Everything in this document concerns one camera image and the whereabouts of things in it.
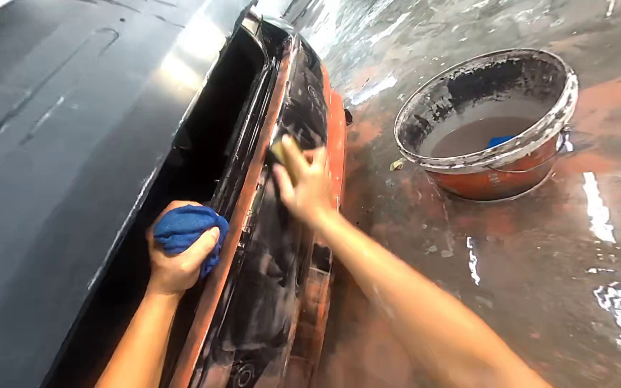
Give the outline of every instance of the forearm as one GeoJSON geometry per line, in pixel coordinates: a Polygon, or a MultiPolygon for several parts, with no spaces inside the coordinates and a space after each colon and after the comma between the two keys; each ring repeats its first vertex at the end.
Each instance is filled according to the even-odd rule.
{"type": "Polygon", "coordinates": [[[148,287],[96,387],[151,388],[159,385],[179,298],[180,295],[163,295],[148,287]]]}
{"type": "Polygon", "coordinates": [[[322,215],[313,227],[439,380],[454,387],[548,387],[476,314],[342,216],[322,215]]]}

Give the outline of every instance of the concrete floor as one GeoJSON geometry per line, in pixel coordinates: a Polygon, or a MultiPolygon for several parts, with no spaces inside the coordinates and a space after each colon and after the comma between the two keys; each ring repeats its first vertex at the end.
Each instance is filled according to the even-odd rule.
{"type": "MultiPolygon", "coordinates": [[[[354,114],[349,220],[555,387],[621,387],[621,0],[313,0],[295,24],[354,114]],[[579,75],[574,152],[551,178],[476,204],[439,193],[412,163],[390,172],[406,98],[457,62],[513,47],[551,50],[579,75]]],[[[339,266],[315,383],[433,386],[339,266]]]]}

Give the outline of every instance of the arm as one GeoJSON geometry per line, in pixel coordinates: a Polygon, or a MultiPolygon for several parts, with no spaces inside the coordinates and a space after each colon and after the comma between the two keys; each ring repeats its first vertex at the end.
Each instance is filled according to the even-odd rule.
{"type": "MultiPolygon", "coordinates": [[[[157,220],[166,212],[187,204],[200,205],[174,201],[157,220]]],[[[220,230],[212,228],[185,252],[167,256],[155,246],[152,230],[150,227],[146,234],[151,258],[148,288],[96,388],[149,388],[160,384],[169,331],[179,300],[198,280],[200,264],[220,236],[220,230]]]]}
{"type": "Polygon", "coordinates": [[[549,388],[483,320],[332,208],[323,149],[308,163],[282,142],[288,167],[275,166],[284,204],[335,252],[358,286],[390,320],[412,356],[439,381],[461,388],[549,388]]]}

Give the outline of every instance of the blue microfiber towel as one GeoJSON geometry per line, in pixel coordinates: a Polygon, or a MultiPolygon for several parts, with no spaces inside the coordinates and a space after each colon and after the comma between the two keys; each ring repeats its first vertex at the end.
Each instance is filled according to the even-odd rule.
{"type": "Polygon", "coordinates": [[[224,217],[209,207],[186,205],[172,209],[162,216],[155,225],[153,235],[162,244],[165,253],[176,255],[188,249],[204,231],[213,226],[220,228],[220,239],[200,267],[200,276],[205,276],[220,262],[221,245],[229,231],[229,223],[224,217]]]}
{"type": "Polygon", "coordinates": [[[488,142],[488,148],[492,148],[494,146],[502,144],[502,143],[506,142],[507,140],[510,140],[512,137],[514,137],[514,136],[494,137],[494,138],[490,139],[490,141],[488,142]]]}

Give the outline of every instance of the orange bucket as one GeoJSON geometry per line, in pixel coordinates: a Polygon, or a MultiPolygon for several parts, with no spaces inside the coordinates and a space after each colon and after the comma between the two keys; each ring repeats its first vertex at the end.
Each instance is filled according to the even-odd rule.
{"type": "Polygon", "coordinates": [[[397,115],[395,138],[405,158],[423,166],[444,190],[479,201],[513,197],[539,184],[552,169],[578,90],[576,74],[554,54],[492,52],[421,86],[397,115]],[[530,127],[476,152],[437,156],[438,144],[456,130],[500,117],[522,118],[530,127]]]}

